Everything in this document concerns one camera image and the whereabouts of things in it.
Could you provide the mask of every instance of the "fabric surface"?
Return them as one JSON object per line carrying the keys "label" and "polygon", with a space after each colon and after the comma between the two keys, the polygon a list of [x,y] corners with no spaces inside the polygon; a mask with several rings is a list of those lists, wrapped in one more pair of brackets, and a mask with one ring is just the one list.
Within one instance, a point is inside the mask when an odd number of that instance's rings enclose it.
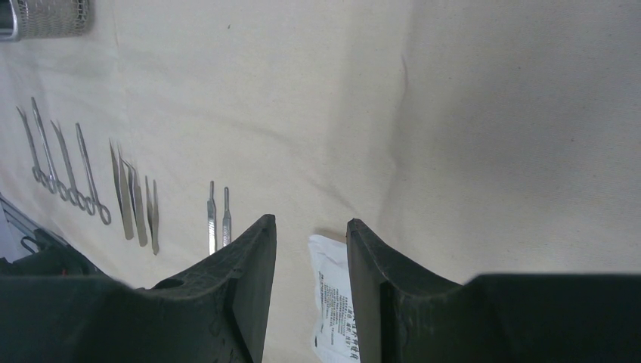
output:
{"label": "fabric surface", "polygon": [[[265,361],[317,360],[306,242],[354,217],[458,282],[641,269],[639,2],[93,5],[87,36],[0,44],[0,192],[133,287],[207,255],[210,180],[234,236],[275,214]],[[33,180],[30,96],[87,192],[82,125],[112,225]],[[109,138],[157,181],[158,256],[124,239]]]}

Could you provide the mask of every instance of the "black cable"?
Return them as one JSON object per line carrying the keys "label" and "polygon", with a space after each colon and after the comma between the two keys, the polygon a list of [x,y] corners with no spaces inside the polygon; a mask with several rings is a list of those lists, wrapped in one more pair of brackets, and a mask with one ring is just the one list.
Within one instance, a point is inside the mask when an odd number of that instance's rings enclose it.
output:
{"label": "black cable", "polygon": [[33,250],[33,248],[27,246],[27,244],[24,243],[24,240],[27,240],[27,241],[31,242],[32,244],[35,244],[38,247],[38,251],[42,251],[44,249],[42,244],[39,243],[37,240],[34,240],[33,238],[31,238],[29,236],[22,237],[22,239],[20,240],[20,244],[22,245],[22,247],[24,247],[25,250],[31,252],[32,255],[35,254],[36,252]]}

